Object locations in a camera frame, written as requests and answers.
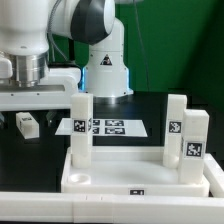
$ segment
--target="black table surface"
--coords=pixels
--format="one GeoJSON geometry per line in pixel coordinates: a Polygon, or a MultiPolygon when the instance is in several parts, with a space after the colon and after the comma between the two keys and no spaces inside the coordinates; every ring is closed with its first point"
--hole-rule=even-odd
{"type": "MultiPolygon", "coordinates": [[[[94,104],[94,118],[142,120],[148,137],[93,137],[97,146],[163,146],[167,93],[137,92],[117,105],[94,104]]],[[[223,167],[224,114],[188,94],[189,109],[205,109],[210,115],[207,152],[223,167]]],[[[60,192],[69,136],[55,136],[69,110],[58,110],[48,125],[48,111],[30,111],[40,125],[40,138],[25,140],[16,127],[17,112],[4,112],[0,128],[0,191],[60,192]]]]}

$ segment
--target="warning label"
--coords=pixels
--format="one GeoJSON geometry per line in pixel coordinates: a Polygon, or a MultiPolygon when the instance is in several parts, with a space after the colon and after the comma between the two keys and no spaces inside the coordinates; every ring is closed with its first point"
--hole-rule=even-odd
{"type": "Polygon", "coordinates": [[[112,65],[109,55],[107,54],[100,65],[112,65]]]}

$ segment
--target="green background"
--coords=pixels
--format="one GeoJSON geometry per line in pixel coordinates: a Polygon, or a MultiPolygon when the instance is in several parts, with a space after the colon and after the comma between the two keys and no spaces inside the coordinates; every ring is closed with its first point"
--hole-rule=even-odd
{"type": "MultiPolygon", "coordinates": [[[[153,92],[188,91],[224,111],[224,1],[144,0],[137,4],[153,92]]],[[[148,91],[146,68],[133,5],[117,5],[125,26],[125,64],[130,87],[148,91]]],[[[68,52],[67,40],[56,38],[68,52]]],[[[75,43],[77,64],[88,61],[88,46],[75,43]]]]}

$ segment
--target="white platform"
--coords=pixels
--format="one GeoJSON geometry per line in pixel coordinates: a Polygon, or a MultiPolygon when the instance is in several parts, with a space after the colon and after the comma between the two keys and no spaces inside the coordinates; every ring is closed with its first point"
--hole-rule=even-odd
{"type": "Polygon", "coordinates": [[[178,184],[178,171],[162,165],[160,148],[127,147],[125,152],[121,147],[120,150],[115,147],[94,147],[89,169],[74,169],[68,150],[62,191],[82,194],[208,196],[209,183],[205,177],[198,185],[178,184]]]}
{"type": "Polygon", "coordinates": [[[71,96],[78,93],[78,68],[51,69],[35,88],[0,85],[0,111],[70,109],[71,96]]]}

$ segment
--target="white pillar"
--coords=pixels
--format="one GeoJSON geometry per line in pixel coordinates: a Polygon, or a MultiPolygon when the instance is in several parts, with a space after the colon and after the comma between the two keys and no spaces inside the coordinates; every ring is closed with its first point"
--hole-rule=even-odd
{"type": "Polygon", "coordinates": [[[204,110],[185,110],[178,167],[181,184],[201,184],[209,115],[204,110]]]}
{"type": "Polygon", "coordinates": [[[91,166],[93,95],[80,93],[71,97],[72,165],[76,168],[91,166]]]}
{"type": "Polygon", "coordinates": [[[176,169],[179,163],[183,113],[187,106],[184,95],[168,95],[163,165],[176,169]]]}

